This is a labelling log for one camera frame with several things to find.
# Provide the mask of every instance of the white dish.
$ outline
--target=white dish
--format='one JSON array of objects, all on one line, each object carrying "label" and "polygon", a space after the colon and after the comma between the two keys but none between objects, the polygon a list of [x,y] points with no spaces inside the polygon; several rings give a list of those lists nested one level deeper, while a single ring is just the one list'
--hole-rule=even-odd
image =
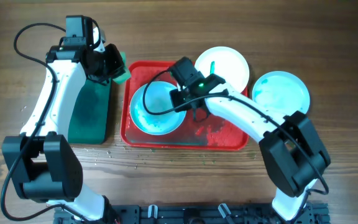
[{"label": "white dish", "polygon": [[207,77],[212,62],[215,62],[216,75],[224,78],[238,92],[245,90],[249,81],[249,67],[246,59],[238,51],[230,47],[213,47],[198,57],[195,68]]},{"label": "white dish", "polygon": [[252,100],[287,115],[295,111],[306,114],[310,107],[306,85],[298,77],[283,71],[262,75],[252,89]]},{"label": "white dish", "polygon": [[[168,134],[178,128],[186,116],[186,111],[174,111],[163,115],[151,115],[143,107],[143,94],[146,85],[136,90],[129,106],[134,124],[151,135]],[[171,83],[155,81],[146,92],[146,106],[149,111],[162,112],[173,108],[169,92],[176,89]]]}]

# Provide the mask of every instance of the wood grain surface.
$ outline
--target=wood grain surface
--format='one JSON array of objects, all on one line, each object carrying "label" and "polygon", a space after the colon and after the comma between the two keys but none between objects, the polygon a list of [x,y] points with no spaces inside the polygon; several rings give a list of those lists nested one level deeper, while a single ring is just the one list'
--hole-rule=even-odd
[{"label": "wood grain surface", "polygon": [[[184,55],[195,60],[223,45],[246,58],[253,80],[274,70],[297,75],[310,91],[309,116],[332,159],[324,173],[330,194],[310,199],[329,204],[332,223],[358,223],[358,0],[0,0],[0,191],[7,174],[2,140],[18,134],[29,118],[45,75],[45,68],[16,55],[13,38],[34,22],[64,27],[65,16],[73,14],[97,20],[128,64]],[[19,48],[42,60],[62,35],[35,27],[23,33]],[[275,186],[256,143],[239,152],[126,147],[119,137],[122,97],[123,85],[115,85],[107,141],[73,146],[85,183],[112,204],[271,202]],[[16,216],[44,206],[8,190],[7,207]],[[26,223],[51,223],[52,216]],[[1,211],[0,223],[9,223]]]}]

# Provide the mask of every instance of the green sponge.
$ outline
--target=green sponge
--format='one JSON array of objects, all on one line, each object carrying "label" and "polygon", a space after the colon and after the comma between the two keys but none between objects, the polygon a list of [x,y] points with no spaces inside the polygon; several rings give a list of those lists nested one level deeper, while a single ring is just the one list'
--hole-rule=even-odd
[{"label": "green sponge", "polygon": [[[126,56],[120,52],[124,64]],[[131,77],[128,68],[126,73],[113,81],[122,84]],[[106,138],[106,124],[111,95],[111,80],[106,86],[85,82],[77,100],[68,127],[68,143],[72,144],[101,144]]]}]

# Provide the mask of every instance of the bowl with blue liquid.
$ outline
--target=bowl with blue liquid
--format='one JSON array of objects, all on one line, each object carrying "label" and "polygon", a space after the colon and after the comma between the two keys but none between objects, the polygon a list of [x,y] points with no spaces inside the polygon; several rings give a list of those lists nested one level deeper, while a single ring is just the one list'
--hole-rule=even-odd
[{"label": "bowl with blue liquid", "polygon": [[[151,115],[143,107],[143,94],[146,85],[136,90],[131,99],[130,114],[134,124],[143,132],[155,136],[168,134],[178,128],[186,116],[186,111]],[[146,107],[152,112],[162,112],[173,108],[169,92],[176,86],[168,82],[152,82],[146,92]]]},{"label": "bowl with blue liquid", "polygon": [[262,75],[252,89],[252,99],[264,108],[292,115],[295,111],[306,114],[310,95],[306,85],[295,75],[274,71]]}]

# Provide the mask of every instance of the red tray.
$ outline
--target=red tray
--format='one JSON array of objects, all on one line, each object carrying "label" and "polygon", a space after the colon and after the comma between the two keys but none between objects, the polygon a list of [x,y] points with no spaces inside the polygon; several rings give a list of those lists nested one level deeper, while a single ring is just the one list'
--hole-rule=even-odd
[{"label": "red tray", "polygon": [[[185,120],[176,130],[163,136],[144,133],[133,123],[129,114],[132,96],[142,85],[145,85],[158,72],[172,66],[174,62],[138,61],[130,65],[132,77],[126,81],[124,105],[122,107],[120,135],[122,140],[134,147],[159,147],[174,149],[205,149],[237,151],[248,142],[248,135],[230,122],[210,115],[203,122],[193,121],[192,110],[187,111]],[[176,85],[169,73],[157,80]],[[247,96],[247,89],[242,92]],[[205,117],[205,112],[197,110],[198,119]]]}]

